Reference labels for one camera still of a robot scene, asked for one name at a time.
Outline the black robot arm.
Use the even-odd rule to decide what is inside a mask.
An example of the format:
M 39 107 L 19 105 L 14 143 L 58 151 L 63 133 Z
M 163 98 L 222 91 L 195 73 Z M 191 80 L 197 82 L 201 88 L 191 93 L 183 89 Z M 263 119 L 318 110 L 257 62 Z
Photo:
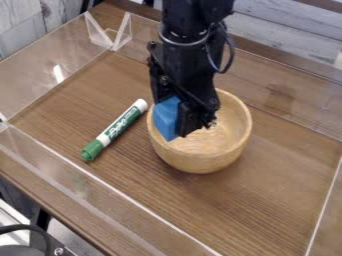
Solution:
M 163 0 L 159 41 L 147 44 L 154 125 L 169 141 L 215 123 L 221 101 L 214 76 L 235 50 L 225 19 L 235 0 Z

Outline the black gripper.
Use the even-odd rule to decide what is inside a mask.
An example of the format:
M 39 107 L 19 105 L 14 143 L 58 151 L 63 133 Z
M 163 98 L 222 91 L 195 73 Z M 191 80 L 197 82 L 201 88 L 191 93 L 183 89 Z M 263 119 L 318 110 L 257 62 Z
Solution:
M 225 74 L 235 57 L 234 40 L 225 24 L 214 25 L 205 40 L 193 46 L 166 41 L 149 43 L 150 80 L 155 103 L 173 96 L 178 104 L 177 134 L 186 137 L 217 120 L 221 102 L 214 88 L 214 76 Z

